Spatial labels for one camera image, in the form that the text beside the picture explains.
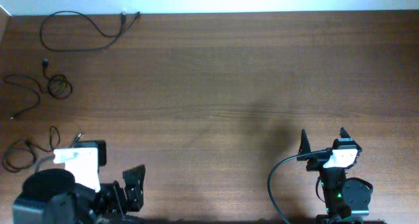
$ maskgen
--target light blue wall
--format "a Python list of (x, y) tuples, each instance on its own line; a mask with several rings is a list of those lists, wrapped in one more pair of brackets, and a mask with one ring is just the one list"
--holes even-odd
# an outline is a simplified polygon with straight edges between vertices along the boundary
[(0, 0), (12, 15), (419, 9), (419, 0)]

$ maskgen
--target wooden table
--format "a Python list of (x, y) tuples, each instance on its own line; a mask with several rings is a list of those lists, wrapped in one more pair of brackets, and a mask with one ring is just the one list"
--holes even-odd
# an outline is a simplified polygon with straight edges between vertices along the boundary
[[(368, 219), (417, 223), (418, 11), (143, 15), (111, 48), (80, 53), (43, 48), (43, 18), (11, 18), (1, 75), (46, 84), (49, 58), (48, 72), (65, 74), (74, 93), (43, 94), (37, 109), (10, 121), (35, 98), (2, 82), (0, 152), (19, 138), (46, 146), (52, 124), (62, 147), (82, 130), (84, 140), (107, 142), (101, 182), (146, 165), (141, 217), (278, 219), (266, 191), (273, 165), (297, 153), (301, 129), (319, 150), (344, 126), (364, 149), (348, 177), (374, 185)], [(119, 27), (118, 16), (93, 19), (107, 32)], [(55, 47), (109, 41), (75, 16), (53, 19), (45, 39)], [(12, 221), (32, 173), (0, 169), (0, 221)], [(303, 162), (277, 171), (273, 193), (287, 216), (325, 214), (317, 176)]]

